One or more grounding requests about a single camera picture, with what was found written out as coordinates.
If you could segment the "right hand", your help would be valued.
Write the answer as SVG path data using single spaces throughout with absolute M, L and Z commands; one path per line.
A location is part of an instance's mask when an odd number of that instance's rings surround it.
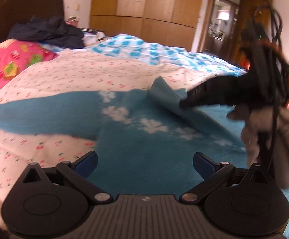
M 273 108 L 248 110 L 246 106 L 236 106 L 227 114 L 230 120 L 241 120 L 245 126 L 241 132 L 241 140 L 247 152 L 247 166 L 262 162 L 258 134 L 271 133 L 273 124 Z M 274 176 L 281 189 L 289 189 L 289 109 L 279 108 L 277 117 L 277 137 L 273 150 Z

